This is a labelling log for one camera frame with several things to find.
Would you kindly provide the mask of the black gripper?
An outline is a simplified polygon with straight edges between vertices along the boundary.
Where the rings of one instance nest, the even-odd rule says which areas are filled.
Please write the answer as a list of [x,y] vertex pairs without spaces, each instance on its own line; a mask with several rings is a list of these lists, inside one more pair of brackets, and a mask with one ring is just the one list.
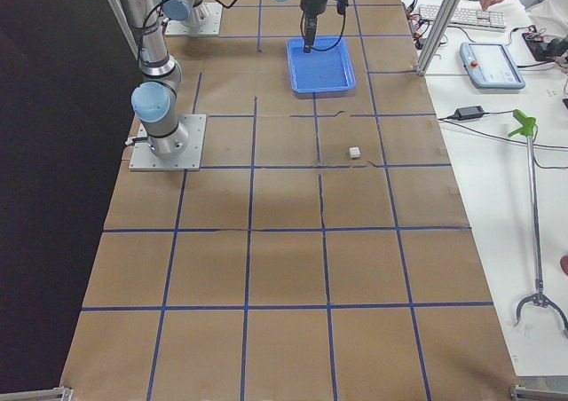
[[327,8],[328,0],[301,0],[300,7],[304,12],[303,39],[304,53],[310,53],[317,33],[317,18]]

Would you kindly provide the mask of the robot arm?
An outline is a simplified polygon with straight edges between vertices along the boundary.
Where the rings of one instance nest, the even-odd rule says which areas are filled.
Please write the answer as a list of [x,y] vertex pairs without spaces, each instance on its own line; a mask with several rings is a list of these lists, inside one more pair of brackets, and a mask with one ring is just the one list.
[[[187,6],[189,12],[200,12],[202,0],[118,1],[136,44],[138,68],[144,76],[143,83],[131,95],[134,113],[146,130],[151,156],[156,159],[177,158],[187,149],[192,132],[175,115],[182,70],[168,51],[162,22],[173,17],[165,9],[175,1]],[[315,42],[317,18],[326,10],[328,1],[300,0],[304,19],[301,27],[309,47]]]
[[203,26],[209,19],[209,8],[203,0],[167,0],[162,5],[163,13],[189,28]]

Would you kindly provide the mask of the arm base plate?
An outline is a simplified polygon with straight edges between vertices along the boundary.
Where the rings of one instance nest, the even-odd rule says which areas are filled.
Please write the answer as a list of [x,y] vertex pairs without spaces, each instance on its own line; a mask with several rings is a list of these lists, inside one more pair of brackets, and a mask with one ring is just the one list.
[[177,1],[165,4],[163,13],[168,19],[167,36],[219,36],[223,13],[221,4],[201,2],[191,6],[187,1]]
[[133,146],[130,170],[133,171],[198,171],[206,133],[207,115],[178,114],[177,129],[166,138],[150,137],[139,124],[142,141]]

